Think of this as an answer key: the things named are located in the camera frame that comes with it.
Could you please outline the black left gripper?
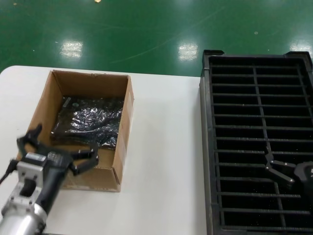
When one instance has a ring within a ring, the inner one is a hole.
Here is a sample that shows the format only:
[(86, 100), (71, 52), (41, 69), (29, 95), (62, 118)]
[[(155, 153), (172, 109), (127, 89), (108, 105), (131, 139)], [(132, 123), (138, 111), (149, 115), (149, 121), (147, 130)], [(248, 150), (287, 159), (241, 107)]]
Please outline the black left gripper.
[[(99, 156), (98, 148), (71, 153), (53, 148), (48, 153), (48, 147), (38, 140), (41, 131), (42, 124), (38, 124), (34, 129), (29, 129), (24, 136), (17, 138), (17, 147), (22, 157), (28, 153), (25, 147), (27, 144), (32, 146), (37, 154), (48, 154), (47, 165), (44, 167), (43, 187), (35, 203), (45, 211), (46, 215), (49, 215), (69, 169), (74, 176), (83, 174), (98, 165)], [(77, 160), (84, 161), (75, 165), (74, 161)]]

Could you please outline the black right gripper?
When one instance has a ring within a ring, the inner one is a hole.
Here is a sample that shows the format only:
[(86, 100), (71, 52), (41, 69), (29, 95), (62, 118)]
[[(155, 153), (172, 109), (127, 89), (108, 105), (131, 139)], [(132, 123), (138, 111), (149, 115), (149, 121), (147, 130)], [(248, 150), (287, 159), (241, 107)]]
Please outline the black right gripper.
[(269, 177), (277, 184), (281, 184), (287, 189), (291, 189), (295, 183), (295, 180), (293, 179), (295, 174), (305, 192), (313, 191), (312, 162), (303, 162), (296, 166), (292, 163), (275, 160), (269, 146), (266, 146), (265, 159), (267, 161), (265, 170)]

